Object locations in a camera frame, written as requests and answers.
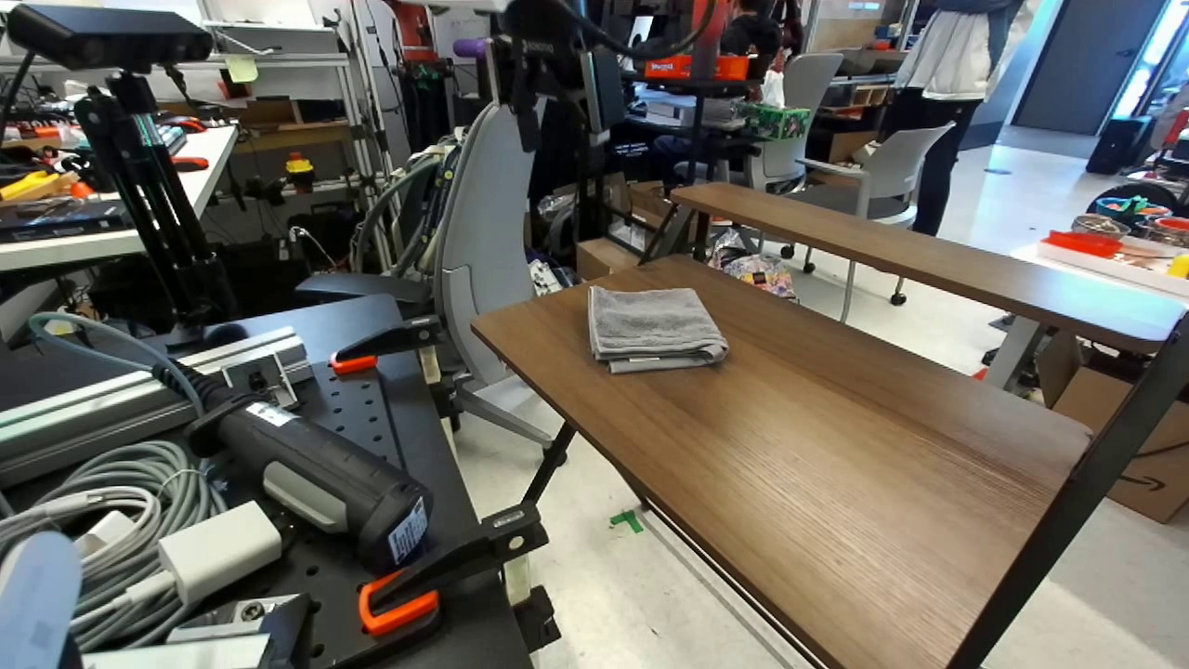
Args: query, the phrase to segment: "chair leg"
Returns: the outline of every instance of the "chair leg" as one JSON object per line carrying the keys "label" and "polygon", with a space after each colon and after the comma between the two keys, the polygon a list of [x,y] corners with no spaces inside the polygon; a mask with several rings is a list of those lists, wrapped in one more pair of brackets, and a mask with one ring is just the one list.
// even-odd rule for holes
{"label": "chair leg", "polygon": [[856,264],[846,264],[846,292],[845,292],[840,323],[846,323],[846,321],[850,321],[850,292],[856,292]]}
{"label": "chair leg", "polygon": [[904,301],[908,301],[904,276],[897,276],[893,305],[904,305]]}

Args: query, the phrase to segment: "person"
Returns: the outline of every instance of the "person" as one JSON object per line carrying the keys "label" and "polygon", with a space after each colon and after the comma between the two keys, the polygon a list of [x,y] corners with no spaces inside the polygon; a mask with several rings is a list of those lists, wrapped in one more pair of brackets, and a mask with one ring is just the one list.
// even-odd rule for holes
{"label": "person", "polygon": [[936,233],[951,202],[951,171],[964,135],[995,89],[1016,46],[1032,24],[1036,0],[930,0],[934,20],[897,73],[881,139],[908,126],[954,124],[927,156],[919,186],[919,233]]}
{"label": "person", "polygon": [[748,83],[761,83],[780,52],[775,20],[761,15],[761,0],[735,0],[735,20],[717,42],[721,52],[748,57]]}

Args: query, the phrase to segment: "white floor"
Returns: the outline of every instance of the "white floor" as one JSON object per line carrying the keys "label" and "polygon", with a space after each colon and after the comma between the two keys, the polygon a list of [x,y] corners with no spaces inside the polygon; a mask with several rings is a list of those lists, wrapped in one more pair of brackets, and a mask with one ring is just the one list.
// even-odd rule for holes
{"label": "white floor", "polygon": [[[967,151],[943,233],[1012,254],[1065,227],[1102,186],[1086,178],[1083,160],[1070,156]],[[821,256],[816,276],[800,283],[800,301],[832,312],[840,269]],[[856,328],[958,370],[972,370],[980,354],[1002,338],[988,328],[1001,316],[992,309],[927,287],[909,287],[909,301],[893,309],[893,276],[861,270],[860,283],[867,289],[856,296]],[[541,403],[523,403],[523,416],[557,427]],[[462,466],[478,513],[496,513],[522,498],[540,449],[482,419],[466,419]],[[541,498],[555,543],[510,569],[512,592],[546,584],[557,607],[564,641],[535,655],[540,669],[806,667],[658,519],[613,523],[631,506],[626,481],[586,444],[575,444]],[[1187,602],[1189,513],[1179,523],[1152,523],[1102,502],[988,667],[1189,667]]]}

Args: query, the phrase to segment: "gray chair backrest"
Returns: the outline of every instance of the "gray chair backrest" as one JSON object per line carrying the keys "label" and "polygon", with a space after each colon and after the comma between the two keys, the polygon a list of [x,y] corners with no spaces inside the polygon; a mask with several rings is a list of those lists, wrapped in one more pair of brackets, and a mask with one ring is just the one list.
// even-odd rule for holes
{"label": "gray chair backrest", "polygon": [[451,341],[478,383],[510,368],[473,336],[473,321],[530,296],[523,259],[530,151],[522,150],[512,107],[486,105],[466,135],[441,208],[436,301]]}
{"label": "gray chair backrest", "polygon": [[861,165],[861,196],[904,196],[914,195],[920,181],[927,151],[951,131],[920,126],[920,131],[897,131],[881,150]]}
{"label": "gray chair backrest", "polygon": [[829,83],[840,73],[840,52],[803,52],[783,67],[783,107],[816,110]]}

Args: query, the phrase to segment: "wall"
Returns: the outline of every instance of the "wall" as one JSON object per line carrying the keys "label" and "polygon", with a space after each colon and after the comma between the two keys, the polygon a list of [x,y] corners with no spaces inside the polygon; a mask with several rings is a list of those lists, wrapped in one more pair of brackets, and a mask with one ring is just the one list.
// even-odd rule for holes
{"label": "wall", "polygon": [[1016,118],[1016,107],[1022,105],[1029,83],[1032,83],[1032,71],[1041,62],[1041,52],[1052,37],[1052,27],[1054,20],[1062,15],[1062,3],[1065,0],[1041,0],[1036,3],[1036,15],[1032,15],[1032,27],[1027,33],[1027,42],[1016,48],[1001,84],[992,89],[992,98],[977,107],[977,114],[971,118],[971,131],[967,131],[967,150],[977,150],[977,144],[995,144],[1001,131],[1012,126]]}

